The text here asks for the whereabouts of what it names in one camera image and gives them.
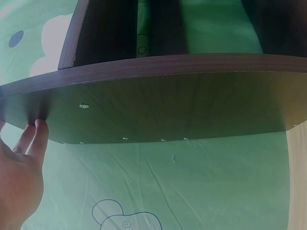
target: screw head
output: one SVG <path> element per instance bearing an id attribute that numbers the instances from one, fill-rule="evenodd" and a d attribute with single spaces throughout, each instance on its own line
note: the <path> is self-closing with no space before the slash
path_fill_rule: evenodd
<path id="1" fill-rule="evenodd" d="M 82 109 L 88 109 L 90 106 L 88 104 L 80 104 L 79 107 Z"/>

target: cartoon character outline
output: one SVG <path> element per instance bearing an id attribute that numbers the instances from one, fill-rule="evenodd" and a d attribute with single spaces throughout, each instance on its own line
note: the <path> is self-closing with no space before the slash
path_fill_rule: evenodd
<path id="1" fill-rule="evenodd" d="M 100 230 L 163 230 L 154 213 L 144 211 L 126 215 L 120 203 L 112 199 L 97 202 L 92 216 Z"/>

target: hand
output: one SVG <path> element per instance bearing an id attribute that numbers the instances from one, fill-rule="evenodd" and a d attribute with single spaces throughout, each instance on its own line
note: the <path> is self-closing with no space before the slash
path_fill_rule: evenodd
<path id="1" fill-rule="evenodd" d="M 0 121 L 0 131 L 4 125 Z M 37 210 L 44 190 L 42 166 L 47 142 L 48 126 L 43 120 L 27 125 L 12 150 L 0 138 L 1 230 L 20 229 Z"/>

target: blue dot print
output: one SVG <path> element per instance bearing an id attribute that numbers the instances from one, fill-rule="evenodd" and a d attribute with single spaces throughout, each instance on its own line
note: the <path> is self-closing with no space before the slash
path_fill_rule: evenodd
<path id="1" fill-rule="evenodd" d="M 10 48 L 13 48 L 14 46 L 17 46 L 21 39 L 23 38 L 24 36 L 24 31 L 21 30 L 21 31 L 18 31 L 17 33 L 15 33 L 14 35 L 12 35 L 10 41 L 9 41 L 9 47 Z"/>

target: dark wood shelf board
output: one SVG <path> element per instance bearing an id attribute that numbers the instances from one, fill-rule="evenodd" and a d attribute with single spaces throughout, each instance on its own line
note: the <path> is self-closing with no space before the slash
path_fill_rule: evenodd
<path id="1" fill-rule="evenodd" d="M 21 128 L 46 119 L 51 140 L 60 143 L 283 131 L 307 120 L 306 63 L 305 58 L 274 55 L 106 62 L 0 86 L 0 109 L 3 119 Z"/>
<path id="2" fill-rule="evenodd" d="M 73 67 L 79 36 L 89 2 L 90 0 L 78 0 L 64 41 L 59 60 L 59 70 Z"/>

